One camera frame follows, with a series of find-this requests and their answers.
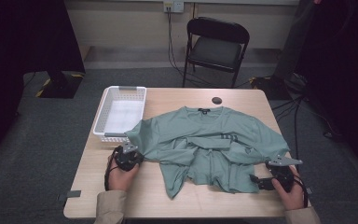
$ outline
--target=small gray object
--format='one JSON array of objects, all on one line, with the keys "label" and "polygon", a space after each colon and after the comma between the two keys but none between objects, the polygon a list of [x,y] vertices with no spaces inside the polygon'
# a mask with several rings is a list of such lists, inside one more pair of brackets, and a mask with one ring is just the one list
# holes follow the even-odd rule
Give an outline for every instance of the small gray object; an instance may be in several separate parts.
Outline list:
[{"label": "small gray object", "polygon": [[128,141],[124,141],[121,146],[123,147],[123,153],[127,154],[130,153],[132,151],[135,151],[136,149],[138,149],[138,147],[134,146],[133,144],[131,144],[131,142]]},{"label": "small gray object", "polygon": [[220,97],[214,97],[212,98],[212,103],[216,104],[216,105],[220,105],[222,104],[222,99]]},{"label": "small gray object", "polygon": [[57,201],[59,202],[66,202],[68,198],[78,198],[80,197],[81,190],[70,190],[64,194],[59,194],[57,196]]},{"label": "small gray object", "polygon": [[268,164],[272,166],[287,166],[287,165],[300,165],[303,161],[298,161],[292,158],[283,157],[277,155],[272,161],[269,161]]}]

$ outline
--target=chair backrest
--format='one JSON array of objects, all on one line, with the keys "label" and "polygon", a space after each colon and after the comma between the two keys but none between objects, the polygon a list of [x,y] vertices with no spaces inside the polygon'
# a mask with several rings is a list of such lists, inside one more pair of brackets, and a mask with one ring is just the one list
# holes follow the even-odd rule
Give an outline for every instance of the chair backrest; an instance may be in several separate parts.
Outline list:
[{"label": "chair backrest", "polygon": [[191,35],[199,35],[245,45],[249,42],[249,33],[243,26],[207,17],[197,17],[189,21],[187,35],[188,39],[191,39]]}]

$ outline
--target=person's left hand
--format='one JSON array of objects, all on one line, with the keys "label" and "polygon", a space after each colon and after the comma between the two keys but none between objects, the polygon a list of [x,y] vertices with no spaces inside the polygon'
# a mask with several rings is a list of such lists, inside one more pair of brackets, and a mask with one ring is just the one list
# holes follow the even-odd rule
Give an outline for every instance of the person's left hand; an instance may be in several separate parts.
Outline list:
[{"label": "person's left hand", "polygon": [[[112,159],[112,164],[110,169],[117,167],[115,159]],[[128,191],[133,178],[138,174],[139,171],[139,164],[136,164],[132,170],[130,171],[123,171],[119,167],[112,170],[109,173],[109,190],[116,189],[116,190],[124,190]]]}]

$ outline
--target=black round object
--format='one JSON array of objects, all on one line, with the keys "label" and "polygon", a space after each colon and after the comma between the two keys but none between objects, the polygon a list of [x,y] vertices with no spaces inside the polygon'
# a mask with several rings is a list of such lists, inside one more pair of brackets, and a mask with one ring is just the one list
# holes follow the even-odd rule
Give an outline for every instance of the black round object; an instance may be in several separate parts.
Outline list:
[{"label": "black round object", "polygon": [[212,98],[212,103],[216,104],[216,105],[220,105],[222,104],[222,99],[220,97],[214,97]]}]

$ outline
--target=hand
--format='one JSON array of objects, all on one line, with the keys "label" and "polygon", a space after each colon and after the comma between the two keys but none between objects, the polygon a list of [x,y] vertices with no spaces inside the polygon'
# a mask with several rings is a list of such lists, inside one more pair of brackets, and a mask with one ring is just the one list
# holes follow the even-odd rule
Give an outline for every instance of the hand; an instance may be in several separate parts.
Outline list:
[{"label": "hand", "polygon": [[[112,159],[111,169],[117,167],[115,159]],[[118,189],[118,190],[124,190],[128,191],[133,178],[138,174],[139,171],[139,164],[136,164],[132,170],[130,171],[123,171],[119,167],[115,168],[109,173],[109,190],[112,189]]]},{"label": "hand", "polygon": [[[290,169],[292,170],[293,175],[299,176],[295,168],[290,166]],[[272,185],[274,186],[279,196],[281,197],[283,206],[286,209],[286,211],[304,208],[303,189],[299,184],[297,184],[296,181],[293,184],[292,190],[289,193],[287,193],[283,189],[281,183],[275,178],[272,179]]]}]

